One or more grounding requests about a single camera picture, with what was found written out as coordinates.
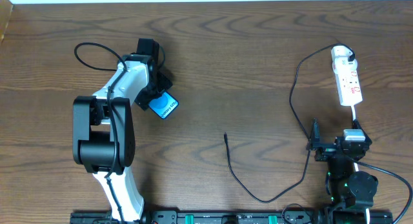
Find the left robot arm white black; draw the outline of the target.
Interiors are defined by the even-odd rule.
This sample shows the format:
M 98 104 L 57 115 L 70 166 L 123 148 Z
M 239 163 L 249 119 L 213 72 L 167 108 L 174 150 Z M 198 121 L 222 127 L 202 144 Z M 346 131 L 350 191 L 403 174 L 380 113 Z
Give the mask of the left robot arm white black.
M 152 221 L 131 169 L 136 151 L 132 105 L 150 109 L 161 119 L 179 106 L 168 93 L 171 80 L 160 71 L 163 55 L 163 47 L 154 39 L 139 39 L 135 52 L 117 56 L 114 74 L 105 86 L 74 100 L 74 161 L 98 180 L 112 207 L 106 218 L 85 216 L 86 223 Z

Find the blue Galaxy smartphone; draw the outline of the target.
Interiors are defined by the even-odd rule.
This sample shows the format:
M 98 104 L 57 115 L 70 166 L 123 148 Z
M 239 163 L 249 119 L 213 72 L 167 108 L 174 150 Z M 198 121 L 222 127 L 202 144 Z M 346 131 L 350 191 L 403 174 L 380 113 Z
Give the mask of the blue Galaxy smartphone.
M 166 119 L 178 106 L 178 100 L 168 92 L 164 92 L 161 97 L 149 102 L 149 108 L 161 119 Z

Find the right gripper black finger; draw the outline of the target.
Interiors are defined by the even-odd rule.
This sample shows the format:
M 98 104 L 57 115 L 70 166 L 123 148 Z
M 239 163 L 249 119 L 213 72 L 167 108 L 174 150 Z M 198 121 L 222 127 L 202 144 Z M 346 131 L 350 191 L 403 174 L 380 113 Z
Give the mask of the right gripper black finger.
M 307 150 L 317 150 L 321 148 L 321 140 L 320 140 L 320 133 L 319 133 L 319 124 L 316 118 L 312 120 L 312 130 L 310 134 L 310 138 L 308 140 L 306 149 Z
M 362 130 L 363 128 L 361 127 L 359 121 L 355 119 L 355 120 L 352 121 L 352 129 Z

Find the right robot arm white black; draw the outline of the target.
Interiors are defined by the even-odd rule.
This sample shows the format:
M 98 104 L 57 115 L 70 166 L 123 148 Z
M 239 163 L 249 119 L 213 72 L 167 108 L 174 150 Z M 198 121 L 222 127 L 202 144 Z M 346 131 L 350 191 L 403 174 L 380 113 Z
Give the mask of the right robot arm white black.
M 371 139 L 353 120 L 352 128 L 345 129 L 342 136 L 333 143 L 321 141 L 319 125 L 312 121 L 312 130 L 306 149 L 315 152 L 316 161 L 325 161 L 328 165 L 325 187 L 331 195 L 332 204 L 321 209 L 317 215 L 319 223 L 369 223 L 367 209 L 374 204 L 378 188 L 377 177 L 356 169 Z

